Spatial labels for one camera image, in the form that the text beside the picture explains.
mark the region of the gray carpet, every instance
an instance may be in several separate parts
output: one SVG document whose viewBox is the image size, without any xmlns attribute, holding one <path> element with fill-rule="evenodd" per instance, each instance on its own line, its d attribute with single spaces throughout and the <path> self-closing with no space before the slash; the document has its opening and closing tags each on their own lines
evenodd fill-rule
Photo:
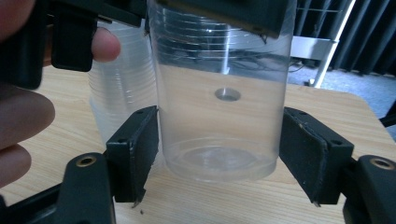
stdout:
<svg viewBox="0 0 396 224">
<path fill-rule="evenodd" d="M 307 85 L 310 78 L 315 78 L 318 70 L 297 64 L 291 66 L 289 71 L 289 83 Z M 387 114 L 396 100 L 396 77 L 391 75 L 360 75 L 333 70 L 326 73 L 321 88 L 358 95 L 367 102 L 379 119 Z M 396 141 L 396 125 L 388 127 L 387 130 Z"/>
</svg>

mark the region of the light wood surface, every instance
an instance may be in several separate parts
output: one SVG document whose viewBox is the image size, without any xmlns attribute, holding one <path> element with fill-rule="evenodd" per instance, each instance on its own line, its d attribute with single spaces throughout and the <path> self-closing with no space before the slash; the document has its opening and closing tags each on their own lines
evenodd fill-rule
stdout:
<svg viewBox="0 0 396 224">
<path fill-rule="evenodd" d="M 62 181 L 64 167 L 86 152 L 103 152 L 89 105 L 86 74 L 46 68 L 39 92 L 55 104 L 55 121 L 22 144 L 33 165 L 17 182 L 0 189 L 13 204 Z M 369 106 L 349 93 L 289 85 L 286 106 L 316 117 L 355 145 L 354 157 L 375 154 L 396 161 L 396 146 Z M 342 207 L 316 208 L 281 160 L 260 181 L 205 184 L 185 180 L 157 167 L 136 208 L 116 204 L 118 223 L 343 223 Z"/>
</svg>

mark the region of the finger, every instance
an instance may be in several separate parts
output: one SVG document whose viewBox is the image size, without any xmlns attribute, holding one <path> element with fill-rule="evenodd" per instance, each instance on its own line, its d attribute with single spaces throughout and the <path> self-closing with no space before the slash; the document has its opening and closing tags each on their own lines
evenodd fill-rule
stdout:
<svg viewBox="0 0 396 224">
<path fill-rule="evenodd" d="M 0 150 L 0 188 L 25 175 L 31 164 L 29 152 L 19 145 Z"/>
<path fill-rule="evenodd" d="M 97 62 L 115 60 L 120 54 L 120 41 L 105 28 L 98 28 L 92 41 L 92 54 Z"/>
<path fill-rule="evenodd" d="M 0 42 L 15 34 L 26 23 L 35 0 L 0 1 Z"/>
<path fill-rule="evenodd" d="M 0 84 L 0 150 L 41 132 L 54 117 L 53 104 L 46 97 Z"/>
</svg>

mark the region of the stacked plastic cups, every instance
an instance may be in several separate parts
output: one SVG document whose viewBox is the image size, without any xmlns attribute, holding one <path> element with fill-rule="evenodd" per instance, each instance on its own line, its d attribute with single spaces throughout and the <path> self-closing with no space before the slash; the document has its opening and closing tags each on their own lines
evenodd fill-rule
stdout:
<svg viewBox="0 0 396 224">
<path fill-rule="evenodd" d="M 98 26 L 107 28 L 121 43 L 117 60 L 94 62 L 89 72 L 92 113 L 105 143 L 136 110 L 156 105 L 157 92 L 144 23 L 141 28 L 116 22 Z"/>
<path fill-rule="evenodd" d="M 150 1 L 163 155 L 172 172 L 218 182 L 275 170 L 295 8 L 289 0 L 280 35 L 271 36 Z"/>
</svg>

